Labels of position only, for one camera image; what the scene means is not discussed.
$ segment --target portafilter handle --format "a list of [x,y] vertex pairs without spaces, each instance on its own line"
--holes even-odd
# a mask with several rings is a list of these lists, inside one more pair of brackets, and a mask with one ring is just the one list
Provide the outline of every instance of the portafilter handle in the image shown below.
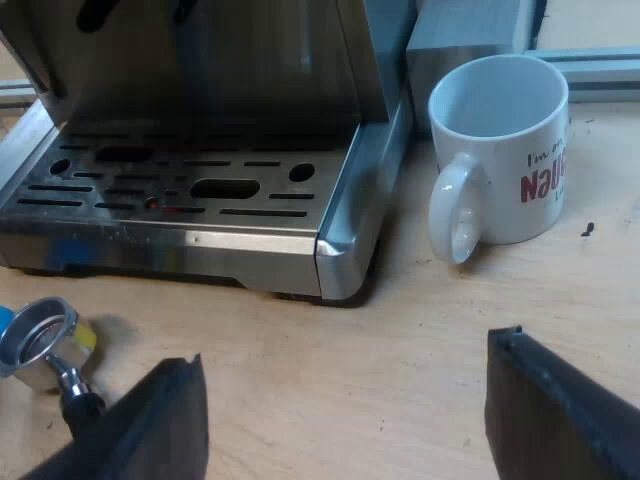
[[45,360],[58,375],[62,418],[73,438],[78,438],[104,413],[104,400],[91,390],[78,369],[56,355],[47,355]]

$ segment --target wooden countertop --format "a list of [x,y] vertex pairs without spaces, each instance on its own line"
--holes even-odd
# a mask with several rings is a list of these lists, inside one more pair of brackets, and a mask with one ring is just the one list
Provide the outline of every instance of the wooden countertop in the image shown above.
[[[94,325],[113,403],[158,361],[202,352],[215,479],[495,479],[486,334],[525,330],[640,405],[640,104],[572,105],[566,211],[539,237],[433,259],[432,146],[406,159],[376,285],[357,309],[229,287],[0,269],[0,303],[66,298]],[[588,222],[593,234],[580,236]],[[0,381],[0,478],[69,441],[58,399]]]

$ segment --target black plastic piece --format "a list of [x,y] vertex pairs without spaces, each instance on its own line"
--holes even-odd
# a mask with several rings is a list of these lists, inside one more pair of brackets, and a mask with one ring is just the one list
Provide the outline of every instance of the black plastic piece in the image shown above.
[[62,409],[62,418],[67,422],[73,438],[93,425],[104,413],[104,400],[95,392],[85,393],[69,402]]
[[640,411],[520,327],[488,339],[486,433],[503,480],[640,478]]
[[163,360],[28,480],[200,480],[209,457],[200,356]]

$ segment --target stainless steel espresso machine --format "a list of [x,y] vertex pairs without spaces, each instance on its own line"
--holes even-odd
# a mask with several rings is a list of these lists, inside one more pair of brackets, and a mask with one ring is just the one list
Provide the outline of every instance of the stainless steel espresso machine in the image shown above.
[[0,265],[344,300],[413,118],[414,0],[0,0],[39,101],[0,144]]

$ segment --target round hole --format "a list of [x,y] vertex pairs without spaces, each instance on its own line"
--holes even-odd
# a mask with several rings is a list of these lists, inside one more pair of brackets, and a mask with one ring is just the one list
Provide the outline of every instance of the round hole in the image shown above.
[[289,172],[289,180],[292,182],[304,182],[305,180],[309,180],[315,172],[316,169],[310,163],[301,163],[291,169]]
[[67,168],[69,168],[70,165],[71,165],[71,162],[69,161],[69,159],[63,158],[62,160],[58,160],[56,163],[51,165],[51,168],[49,169],[49,173],[51,173],[51,175],[60,175]]
[[156,197],[149,197],[144,202],[144,208],[158,208],[158,199]]

